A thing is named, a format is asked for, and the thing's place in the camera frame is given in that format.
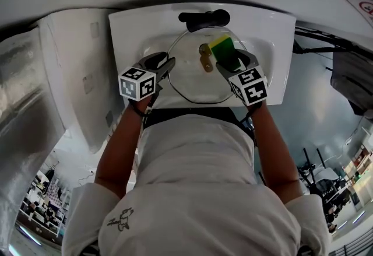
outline white t-shirt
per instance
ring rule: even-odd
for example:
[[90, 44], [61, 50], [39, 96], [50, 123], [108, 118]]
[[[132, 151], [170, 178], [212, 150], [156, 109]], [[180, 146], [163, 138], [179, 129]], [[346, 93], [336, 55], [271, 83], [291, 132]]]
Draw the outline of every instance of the white t-shirt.
[[145, 129], [123, 199], [97, 184], [73, 191], [63, 255], [326, 255], [320, 197], [283, 205], [256, 184], [253, 150], [235, 125], [198, 115]]

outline black strap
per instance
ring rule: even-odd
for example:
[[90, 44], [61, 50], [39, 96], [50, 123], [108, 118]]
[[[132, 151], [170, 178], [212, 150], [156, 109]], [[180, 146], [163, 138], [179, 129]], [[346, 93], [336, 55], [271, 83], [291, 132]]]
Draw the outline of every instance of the black strap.
[[100, 256], [100, 248], [98, 247], [98, 240], [85, 247], [80, 256]]
[[262, 104], [263, 104], [263, 101], [260, 101], [256, 104], [254, 104], [252, 106], [252, 108], [250, 109], [250, 111], [247, 112], [245, 118], [240, 121], [240, 123], [243, 123], [243, 122], [247, 121], [249, 119], [249, 117], [251, 117], [253, 115], [253, 113], [262, 106]]
[[251, 117], [254, 114], [254, 112], [262, 106], [262, 104], [263, 104], [263, 101], [260, 101], [256, 103], [255, 105], [253, 105], [250, 111], [247, 112], [246, 117], [247, 118]]
[[145, 114], [143, 112], [141, 112], [137, 107], [136, 107], [136, 102], [134, 100], [128, 100], [129, 101], [129, 104], [131, 105], [133, 111], [135, 111], [135, 113], [141, 117], [147, 117], [148, 114]]

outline shelf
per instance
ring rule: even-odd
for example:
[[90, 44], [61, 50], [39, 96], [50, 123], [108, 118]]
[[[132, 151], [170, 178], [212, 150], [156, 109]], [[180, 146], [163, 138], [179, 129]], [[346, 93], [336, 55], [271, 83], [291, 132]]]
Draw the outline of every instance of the shelf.
[[366, 161], [367, 159], [369, 159], [370, 156], [371, 156], [371, 153], [368, 154], [368, 155], [366, 155], [366, 156], [364, 156], [364, 158], [361, 160], [360, 164], [356, 167], [356, 170], [357, 170], [357, 171], [359, 171], [359, 169], [362, 168], [362, 166], [364, 165], [365, 161]]
[[336, 198], [338, 195], [340, 195], [343, 191], [345, 191], [346, 189], [348, 189], [349, 186], [348, 185], [345, 185], [343, 188], [341, 188], [340, 190], [338, 190], [337, 193], [335, 193], [331, 198], [328, 199], [328, 201], [326, 201], [326, 203], [328, 203], [329, 201], [331, 201], [332, 199]]
[[[23, 213], [25, 216], [29, 217], [30, 215], [28, 215], [26, 212], [24, 212], [23, 210], [21, 210], [21, 213]], [[53, 233], [54, 235], [57, 235], [56, 232], [53, 232], [52, 230], [46, 228], [45, 226], [43, 226], [42, 224], [40, 224], [38, 221], [34, 220], [33, 218], [31, 218], [32, 221], [36, 222], [40, 227], [43, 227], [44, 229], [48, 230], [50, 233]]]
[[41, 192], [44, 191], [43, 188], [38, 187], [38, 185], [36, 183], [34, 183], [34, 182], [32, 182], [31, 185], [33, 185], [34, 187], [38, 188]]

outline black faucet handle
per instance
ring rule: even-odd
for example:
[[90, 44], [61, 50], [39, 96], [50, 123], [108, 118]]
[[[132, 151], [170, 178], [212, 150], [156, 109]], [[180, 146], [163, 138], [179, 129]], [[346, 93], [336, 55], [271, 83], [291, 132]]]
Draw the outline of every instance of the black faucet handle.
[[205, 13], [182, 12], [179, 14], [179, 21], [186, 23], [186, 28], [189, 32], [195, 32], [211, 26], [224, 27], [230, 20], [229, 13], [224, 9]]

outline shirt logo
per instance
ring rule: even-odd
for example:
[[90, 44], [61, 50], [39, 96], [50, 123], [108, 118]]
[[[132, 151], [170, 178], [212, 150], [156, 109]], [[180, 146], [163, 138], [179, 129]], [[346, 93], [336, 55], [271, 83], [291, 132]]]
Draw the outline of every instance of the shirt logo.
[[107, 224], [107, 226], [117, 225], [118, 230], [120, 232], [122, 232], [124, 230], [124, 228], [129, 230], [128, 219], [131, 216], [131, 214], [133, 214], [133, 212], [134, 212], [134, 210], [132, 209], [132, 207], [128, 208], [128, 209], [125, 209], [124, 211], [122, 211], [118, 220], [116, 218], [111, 219], [109, 221], [109, 223]]

